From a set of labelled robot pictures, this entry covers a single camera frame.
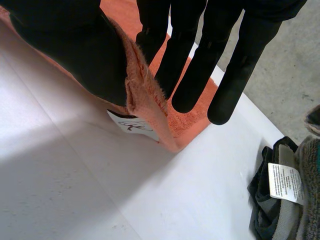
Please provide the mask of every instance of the care label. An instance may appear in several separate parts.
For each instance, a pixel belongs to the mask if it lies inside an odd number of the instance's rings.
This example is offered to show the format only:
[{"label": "care label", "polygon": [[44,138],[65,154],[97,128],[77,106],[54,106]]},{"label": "care label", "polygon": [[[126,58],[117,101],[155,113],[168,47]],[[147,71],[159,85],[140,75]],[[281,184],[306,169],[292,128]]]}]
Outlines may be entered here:
[{"label": "care label", "polygon": [[122,116],[107,110],[110,118],[127,134],[142,134],[159,142],[156,132],[140,117]]},{"label": "care label", "polygon": [[305,193],[297,169],[280,164],[268,163],[270,196],[304,204]]}]

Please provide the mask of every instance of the white table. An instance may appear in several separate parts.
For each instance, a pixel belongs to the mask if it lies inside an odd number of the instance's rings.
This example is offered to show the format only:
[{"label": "white table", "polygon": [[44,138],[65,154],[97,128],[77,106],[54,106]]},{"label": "white table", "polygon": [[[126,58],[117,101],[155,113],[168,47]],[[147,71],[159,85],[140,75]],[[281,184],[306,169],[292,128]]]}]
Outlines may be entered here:
[{"label": "white table", "polygon": [[247,186],[282,136],[243,95],[227,124],[169,153],[0,23],[2,240],[254,239]]}]

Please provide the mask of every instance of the orange towel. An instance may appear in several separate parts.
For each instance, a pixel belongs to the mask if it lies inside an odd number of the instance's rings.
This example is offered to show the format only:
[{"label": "orange towel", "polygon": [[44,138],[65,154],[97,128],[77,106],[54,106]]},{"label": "orange towel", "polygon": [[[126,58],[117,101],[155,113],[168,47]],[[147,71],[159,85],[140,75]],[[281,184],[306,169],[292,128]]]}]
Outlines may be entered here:
[{"label": "orange towel", "polygon": [[[177,152],[183,149],[209,125],[207,110],[217,86],[210,80],[192,111],[185,114],[176,112],[171,105],[171,98],[165,101],[163,93],[152,75],[160,65],[169,36],[148,69],[141,51],[130,40],[130,38],[135,39],[137,33],[142,29],[136,0],[102,0],[100,7],[109,18],[114,19],[112,23],[123,41],[128,76],[125,80],[126,108],[100,100],[106,102],[107,108],[110,110],[144,119],[155,130],[160,142],[170,151]],[[4,9],[0,9],[0,19],[13,29],[8,13]],[[40,54],[73,78],[69,72],[52,59]],[[190,58],[184,67],[182,76],[189,63]]]}]

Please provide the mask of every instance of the black glove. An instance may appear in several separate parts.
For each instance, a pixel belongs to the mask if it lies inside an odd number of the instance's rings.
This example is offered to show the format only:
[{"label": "black glove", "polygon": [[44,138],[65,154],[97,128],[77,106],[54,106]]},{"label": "black glove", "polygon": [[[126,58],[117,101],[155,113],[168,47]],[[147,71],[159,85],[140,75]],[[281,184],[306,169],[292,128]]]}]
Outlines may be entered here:
[{"label": "black glove", "polygon": [[[208,0],[199,47],[173,98],[173,107],[189,112],[198,101],[217,65],[243,9],[239,40],[222,82],[208,109],[209,120],[226,123],[244,91],[265,46],[283,20],[295,17],[306,0]],[[193,45],[205,0],[137,0],[142,32],[136,42],[150,63],[165,40],[171,5],[171,39],[155,75],[169,98],[180,78]]]},{"label": "black glove", "polygon": [[127,61],[100,0],[0,0],[17,33],[90,93],[126,105]]}]

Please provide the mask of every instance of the gray floor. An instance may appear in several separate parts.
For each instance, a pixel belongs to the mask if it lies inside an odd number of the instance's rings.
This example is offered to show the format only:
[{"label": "gray floor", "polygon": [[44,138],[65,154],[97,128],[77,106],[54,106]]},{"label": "gray floor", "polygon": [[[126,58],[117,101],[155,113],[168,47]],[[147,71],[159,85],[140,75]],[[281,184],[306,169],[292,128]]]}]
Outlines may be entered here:
[{"label": "gray floor", "polygon": [[[320,0],[308,0],[296,18],[285,21],[265,48],[245,94],[285,135],[297,143],[309,132],[303,115],[320,104]],[[242,20],[233,27],[218,66],[231,58]],[[197,42],[201,37],[202,21]]]}]

